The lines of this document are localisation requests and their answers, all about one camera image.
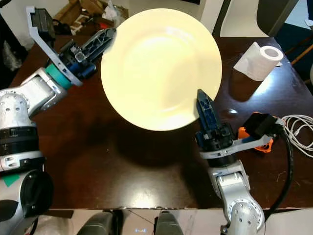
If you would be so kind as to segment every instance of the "orange connector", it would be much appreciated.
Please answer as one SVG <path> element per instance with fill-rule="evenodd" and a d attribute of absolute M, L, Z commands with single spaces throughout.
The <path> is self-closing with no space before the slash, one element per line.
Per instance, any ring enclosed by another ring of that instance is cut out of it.
<path fill-rule="evenodd" d="M 239 127 L 238 129 L 238 139 L 245 139 L 248 138 L 250 135 L 246 132 L 246 129 L 244 127 Z M 264 153 L 269 153 L 272 148 L 274 140 L 271 139 L 266 145 L 258 146 L 255 149 L 259 150 Z"/>

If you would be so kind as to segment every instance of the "paper towel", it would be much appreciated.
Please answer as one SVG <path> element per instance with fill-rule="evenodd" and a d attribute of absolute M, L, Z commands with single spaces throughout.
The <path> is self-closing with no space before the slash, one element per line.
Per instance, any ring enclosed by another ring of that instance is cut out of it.
<path fill-rule="evenodd" d="M 255 81 L 263 81 L 283 57 L 279 49 L 272 46 L 260 47 L 254 42 L 235 64 L 234 69 Z"/>

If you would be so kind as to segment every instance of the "dark wood tabletop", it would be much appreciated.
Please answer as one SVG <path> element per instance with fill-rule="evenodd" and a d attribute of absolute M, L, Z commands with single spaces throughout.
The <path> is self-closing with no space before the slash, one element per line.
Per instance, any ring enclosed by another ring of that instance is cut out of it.
<path fill-rule="evenodd" d="M 58 37 L 56 49 L 69 39 Z M 74 39 L 82 44 L 88 38 Z M 234 132 L 254 111 L 279 117 L 313 116 L 313 97 L 286 58 L 263 82 L 252 81 L 232 68 L 253 41 L 279 47 L 273 38 L 216 41 L 223 77 L 215 106 Z M 12 86 L 44 66 L 46 59 L 34 46 Z M 46 170 L 55 186 L 54 209 L 222 207 L 194 140 L 198 122 L 167 132 L 130 124 L 108 102 L 99 71 L 82 87 L 71 88 L 66 98 L 34 121 L 47 158 Z M 302 138 L 312 141 L 309 133 Z M 237 156 L 249 175 L 252 196 L 263 208 L 270 207 L 286 177 L 284 143 L 278 140 L 271 153 L 247 150 Z M 294 182 L 280 207 L 313 207 L 313 159 L 295 149 L 294 164 Z"/>

